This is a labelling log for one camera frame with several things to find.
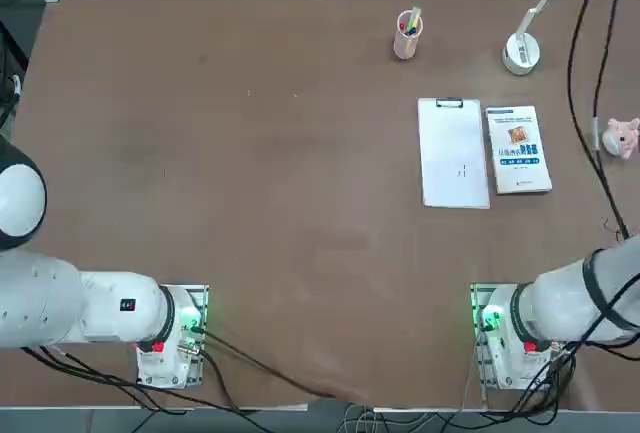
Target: brown table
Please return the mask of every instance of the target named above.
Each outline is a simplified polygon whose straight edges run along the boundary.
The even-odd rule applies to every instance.
[[[532,0],[62,0],[49,5],[15,142],[39,164],[49,211],[31,248],[82,269],[211,286],[212,325],[316,388],[377,406],[458,408],[473,342],[471,282],[532,280],[615,235],[565,97],[582,0],[533,26],[528,78],[500,63]],[[603,121],[637,110],[640,0],[621,0]],[[421,5],[415,59],[394,60],[399,11]],[[577,52],[589,124],[610,0],[593,0]],[[416,100],[536,106],[553,180],[491,209],[422,206]],[[640,163],[607,166],[632,229]],[[75,348],[131,376],[128,346]],[[111,405],[127,398],[0,358],[3,405]],[[311,398],[222,356],[242,405]],[[466,406],[481,405],[477,372]],[[640,371],[580,356],[565,405],[638,410]],[[192,393],[219,400],[213,376]],[[491,395],[490,405],[512,401]]]

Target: white paper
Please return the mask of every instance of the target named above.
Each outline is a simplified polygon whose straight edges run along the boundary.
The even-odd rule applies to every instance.
[[[462,107],[442,106],[447,104],[418,100],[423,202],[444,208],[489,208],[480,103],[461,100],[451,104]]]

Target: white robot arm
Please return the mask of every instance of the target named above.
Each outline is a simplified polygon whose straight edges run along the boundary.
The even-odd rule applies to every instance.
[[[131,342],[141,381],[198,384],[202,362],[190,328],[203,326],[206,288],[195,291],[202,300],[196,305],[182,286],[131,272],[81,272],[17,249],[42,224],[46,205],[38,168],[0,137],[0,348]]]
[[[640,332],[640,282],[609,308],[640,273],[640,237],[540,275],[529,284],[500,285],[478,323],[483,327],[499,388],[526,388],[554,353],[554,343],[622,340]]]

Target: white desk lamp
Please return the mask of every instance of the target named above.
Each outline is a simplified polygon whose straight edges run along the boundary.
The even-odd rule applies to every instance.
[[[520,26],[502,49],[502,62],[514,75],[523,76],[531,73],[540,61],[540,46],[536,39],[527,33],[527,28],[548,1],[540,0],[535,8],[527,10]]]

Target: book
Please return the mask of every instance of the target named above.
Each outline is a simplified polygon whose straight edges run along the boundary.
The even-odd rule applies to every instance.
[[[486,112],[498,194],[550,191],[536,109],[489,107]]]

